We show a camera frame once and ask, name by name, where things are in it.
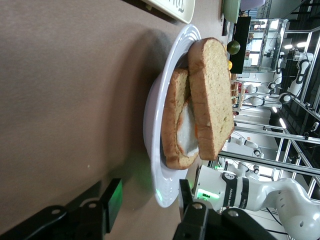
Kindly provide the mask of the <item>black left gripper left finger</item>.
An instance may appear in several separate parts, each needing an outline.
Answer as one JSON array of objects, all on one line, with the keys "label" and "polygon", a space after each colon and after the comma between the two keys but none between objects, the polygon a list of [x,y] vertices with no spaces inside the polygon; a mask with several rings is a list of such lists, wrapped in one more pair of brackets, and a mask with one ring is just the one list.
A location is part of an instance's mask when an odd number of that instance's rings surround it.
[{"label": "black left gripper left finger", "polygon": [[103,240],[114,226],[123,202],[123,181],[114,178],[99,199],[87,199],[68,211],[40,240]]}]

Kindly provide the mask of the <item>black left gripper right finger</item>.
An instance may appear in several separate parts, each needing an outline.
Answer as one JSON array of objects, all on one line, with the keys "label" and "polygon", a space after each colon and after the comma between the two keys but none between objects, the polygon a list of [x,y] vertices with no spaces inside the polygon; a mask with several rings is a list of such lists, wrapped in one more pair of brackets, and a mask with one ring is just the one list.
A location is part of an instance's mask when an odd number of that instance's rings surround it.
[{"label": "black left gripper right finger", "polygon": [[204,199],[195,199],[188,180],[179,181],[179,210],[181,222],[178,224],[174,240],[209,240],[213,236],[210,225],[212,204]]}]

